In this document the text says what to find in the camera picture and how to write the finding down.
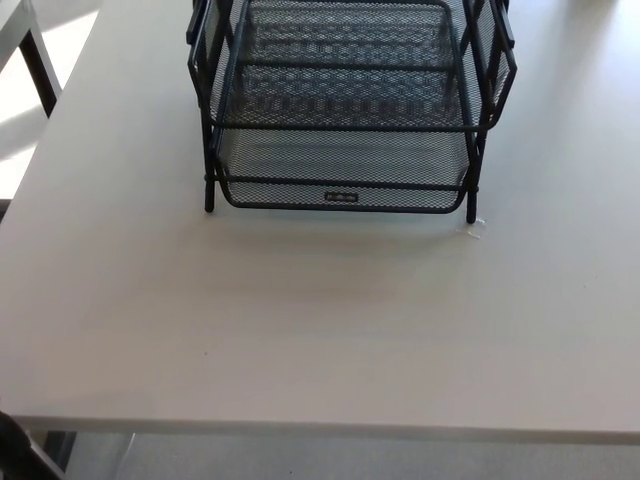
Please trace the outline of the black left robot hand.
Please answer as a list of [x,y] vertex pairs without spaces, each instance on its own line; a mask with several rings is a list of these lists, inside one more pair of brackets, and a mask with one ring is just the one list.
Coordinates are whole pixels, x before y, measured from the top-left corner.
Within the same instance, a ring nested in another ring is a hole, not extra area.
[[1,413],[1,471],[9,479],[27,479],[31,443],[11,416]]

